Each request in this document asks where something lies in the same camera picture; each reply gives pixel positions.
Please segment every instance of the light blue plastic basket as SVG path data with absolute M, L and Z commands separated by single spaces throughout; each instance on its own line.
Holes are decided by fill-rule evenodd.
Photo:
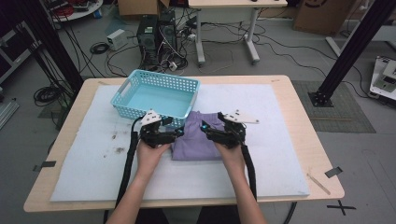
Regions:
M 137 119 L 153 109 L 172 117 L 170 127 L 181 127 L 198 94 L 200 81 L 144 70 L 134 70 L 111 100 L 123 118 Z

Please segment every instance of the purple cloth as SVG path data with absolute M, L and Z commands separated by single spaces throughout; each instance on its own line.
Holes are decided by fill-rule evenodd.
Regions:
M 224 131 L 223 122 L 218 114 L 201 114 L 191 111 L 184 124 L 184 135 L 172 144 L 174 161 L 220 161 L 221 155 L 213 141 L 206 138 L 200 129 L 202 120 L 212 128 Z

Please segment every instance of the cardboard box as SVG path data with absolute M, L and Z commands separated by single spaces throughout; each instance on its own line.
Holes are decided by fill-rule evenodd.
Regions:
M 319 35 L 336 35 L 357 0 L 304 0 L 293 29 Z
M 160 15 L 163 7 L 169 7 L 170 0 L 119 0 L 121 16 Z

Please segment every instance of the desk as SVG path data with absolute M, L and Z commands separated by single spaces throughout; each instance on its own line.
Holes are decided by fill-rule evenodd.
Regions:
M 329 200 L 344 197 L 344 190 L 337 176 L 328 178 L 324 173 L 332 169 L 329 158 L 318 140 L 317 134 L 306 115 L 304 108 L 286 76 L 232 76 L 232 77 L 193 77 L 203 84 L 270 84 L 279 102 L 279 107 L 284 116 L 285 123 L 290 132 L 290 139 L 296 150 L 296 154 L 303 173 L 311 174 L 316 180 L 306 176 L 306 182 L 310 195 L 306 197 L 271 197 L 260 199 L 259 203 L 265 202 L 290 202 L 305 200 Z M 97 78 L 88 79 L 75 101 L 47 161 L 56 161 L 56 165 L 43 168 L 33 185 L 26 200 L 24 210 L 26 212 L 49 212 L 68 210 L 92 210 L 112 209 L 115 202 L 72 202 L 52 203 L 50 197 L 55 189 L 59 174 L 62 169 L 64 158 L 72 146 L 81 122 L 87 113 L 91 101 L 100 85 L 120 85 L 124 78 Z M 143 202 L 143 207 L 174 207 L 174 206 L 201 206 L 235 203 L 235 200 L 166 200 Z
M 254 33 L 254 27 L 256 25 L 256 19 L 259 14 L 260 7 L 285 7 L 288 3 L 286 0 L 258 0 L 252 2 L 251 0 L 190 0 L 189 6 L 197 8 L 197 29 L 195 37 L 195 46 L 198 55 L 198 64 L 202 65 L 205 63 L 204 49 L 202 47 L 202 35 L 201 35 L 201 10 L 203 8 L 252 8 L 250 15 L 250 26 L 247 35 L 245 35 L 245 41 L 247 43 L 248 50 L 252 57 L 252 64 L 260 61 L 259 54 L 253 45 L 252 37 Z

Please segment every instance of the black strap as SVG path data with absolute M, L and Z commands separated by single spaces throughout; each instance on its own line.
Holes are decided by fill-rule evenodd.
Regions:
M 248 146 L 242 145 L 242 155 L 244 156 L 245 164 L 247 165 L 247 176 L 250 190 L 253 193 L 254 199 L 257 201 L 257 190 L 256 190 L 256 171 L 254 170 L 253 160 L 248 152 Z
M 117 197 L 117 200 L 116 200 L 116 207 L 117 207 L 117 205 L 119 205 L 119 203 L 122 199 L 122 196 L 124 195 L 124 193 L 128 187 L 129 178 L 131 176 L 132 163 L 134 162 L 134 153 L 136 152 L 136 147 L 137 147 L 138 141 L 139 141 L 138 135 L 137 135 L 137 132 L 134 132 L 134 125 L 133 125 L 132 130 L 131 130 L 131 145 L 129 145 L 129 150 L 128 150 L 127 157 L 126 157 L 124 172 L 123 172 L 123 176 L 122 176 L 122 180 L 121 180 L 121 184 L 120 184 L 119 196 Z

